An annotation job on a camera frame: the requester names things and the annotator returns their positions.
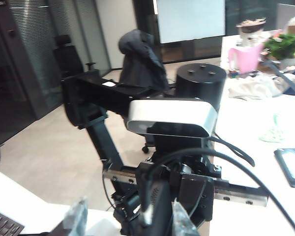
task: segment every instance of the chair wheel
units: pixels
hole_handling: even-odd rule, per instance
[[[144,152],[145,154],[147,154],[148,151],[149,151],[149,149],[148,149],[147,146],[144,146],[144,147],[142,148],[142,152]]]

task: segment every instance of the whiteboard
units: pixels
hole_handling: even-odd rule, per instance
[[[161,43],[225,35],[225,0],[157,0]]]

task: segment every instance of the white camera housing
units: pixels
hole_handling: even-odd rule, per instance
[[[216,120],[212,105],[200,100],[134,100],[127,129],[137,134],[207,138]]]

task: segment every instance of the white cloth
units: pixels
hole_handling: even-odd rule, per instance
[[[295,83],[295,75],[286,73],[285,76]],[[238,78],[229,88],[229,97],[250,100],[279,96],[289,85],[281,77],[273,77],[274,75],[261,73],[256,77]]]

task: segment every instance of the black cylinder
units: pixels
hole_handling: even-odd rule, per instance
[[[176,77],[176,97],[197,97],[220,108],[226,72],[221,67],[205,63],[181,66]]]

